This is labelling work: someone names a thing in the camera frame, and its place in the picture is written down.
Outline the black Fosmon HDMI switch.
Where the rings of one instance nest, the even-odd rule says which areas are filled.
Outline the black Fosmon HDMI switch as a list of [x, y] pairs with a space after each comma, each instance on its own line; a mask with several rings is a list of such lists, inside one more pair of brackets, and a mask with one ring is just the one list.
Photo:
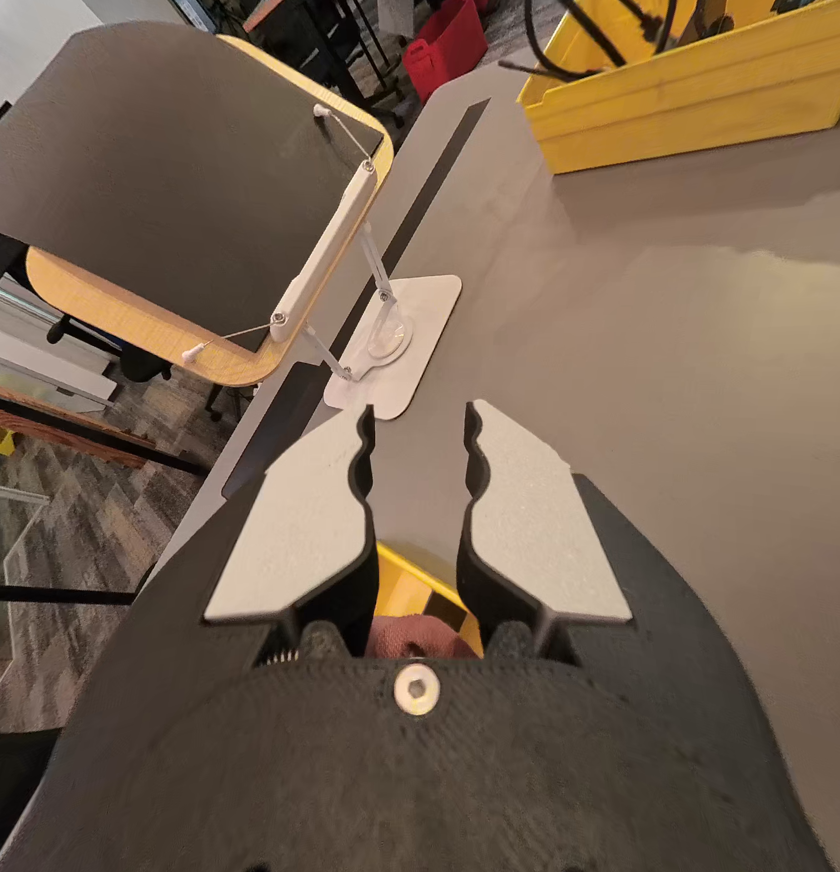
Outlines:
[[[641, 33], [646, 42], [654, 47], [654, 56], [663, 53], [672, 35], [672, 28], [677, 11], [677, 1], [666, 2], [664, 16], [650, 15], [638, 2], [620, 1], [622, 5], [640, 25]], [[567, 13], [567, 18], [573, 20], [578, 27], [601, 49], [606, 58], [612, 62], [615, 69], [627, 65], [624, 55], [615, 46], [600, 26], [584, 11], [578, 2], [560, 1], [559, 4]], [[588, 79], [605, 72], [605, 69], [588, 69], [586, 71], [568, 70], [553, 62], [542, 49], [537, 38], [534, 20], [534, 2], [523, 1], [523, 26], [528, 45], [532, 50], [535, 64], [532, 67], [518, 64], [513, 60], [500, 59], [497, 66], [508, 71], [520, 72], [529, 77], [546, 78], [558, 83], [570, 84]]]

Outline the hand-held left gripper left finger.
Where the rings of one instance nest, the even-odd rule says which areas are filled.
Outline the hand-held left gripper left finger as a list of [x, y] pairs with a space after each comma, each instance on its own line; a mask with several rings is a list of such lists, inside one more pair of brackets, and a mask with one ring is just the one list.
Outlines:
[[208, 624], [286, 622], [367, 636], [379, 594], [368, 495], [375, 418], [357, 404], [301, 437], [264, 472], [204, 611]]

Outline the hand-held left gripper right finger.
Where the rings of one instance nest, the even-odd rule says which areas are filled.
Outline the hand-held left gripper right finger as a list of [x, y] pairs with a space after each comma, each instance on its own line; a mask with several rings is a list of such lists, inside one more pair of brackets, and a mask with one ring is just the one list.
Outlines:
[[488, 649], [505, 624], [549, 649], [571, 625], [626, 626], [632, 610], [571, 466], [486, 400], [465, 408], [469, 503], [457, 591]]

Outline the white tablet stand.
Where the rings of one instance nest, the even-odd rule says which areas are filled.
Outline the white tablet stand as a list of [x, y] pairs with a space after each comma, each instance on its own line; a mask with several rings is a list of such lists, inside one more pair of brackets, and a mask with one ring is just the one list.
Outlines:
[[56, 309], [222, 386], [282, 363], [393, 162], [370, 114], [247, 42], [69, 37], [0, 119], [0, 234]]

